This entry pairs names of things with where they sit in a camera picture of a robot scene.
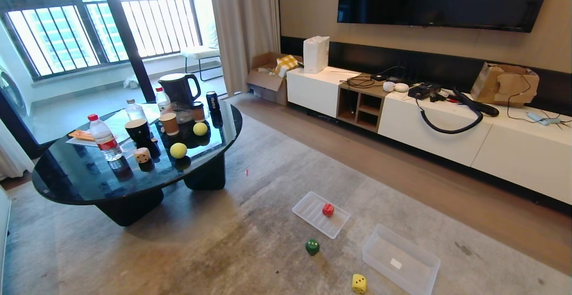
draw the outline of water bottle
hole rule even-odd
[[[159,106],[159,113],[161,115],[169,112],[173,112],[173,108],[171,107],[171,100],[169,96],[163,91],[163,87],[157,87],[155,89],[157,91],[157,95],[155,95],[155,101],[157,102],[157,106]]]
[[[135,104],[134,99],[127,100],[127,107],[125,108],[125,112],[127,112],[127,116],[129,116],[129,120],[137,120],[138,118],[143,118],[147,120],[145,117],[145,112],[143,112],[143,107],[139,104]]]
[[[88,120],[90,121],[89,132],[96,140],[96,144],[104,154],[105,159],[107,161],[120,159],[123,152],[121,152],[121,148],[108,126],[100,120],[97,114],[89,115]]]

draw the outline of cardboard box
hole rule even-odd
[[[481,103],[523,107],[536,96],[538,75],[528,68],[484,63],[471,89],[472,99]]]
[[[247,84],[253,89],[256,96],[280,105],[288,103],[286,77],[270,74],[269,71],[273,71],[276,68],[276,59],[284,56],[286,55],[280,53],[257,55],[252,59],[251,71],[247,77]],[[302,61],[300,56],[295,55],[294,58]],[[259,68],[268,69],[268,71],[259,71]]]

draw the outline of white paper bag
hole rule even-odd
[[[304,73],[316,74],[328,66],[329,37],[304,40]]]

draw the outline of gray rug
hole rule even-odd
[[[361,273],[368,294],[402,295],[362,261],[382,223],[441,259],[434,295],[570,294],[570,277],[247,116],[226,159],[224,190],[172,185],[128,228],[94,206],[50,202],[31,184],[10,190],[5,293],[353,294]],[[335,240],[292,213],[308,191],[351,213]],[[321,244],[314,257],[309,238]]]

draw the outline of tv stand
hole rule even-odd
[[[423,122],[407,93],[340,83],[357,75],[332,67],[317,74],[288,71],[288,101],[572,205],[572,129],[514,120],[498,107],[498,117],[485,116],[469,131],[439,133]],[[440,128],[461,128],[475,119],[467,107],[447,101],[419,105]],[[515,118],[527,118],[526,112],[543,115],[535,108],[510,108]]]

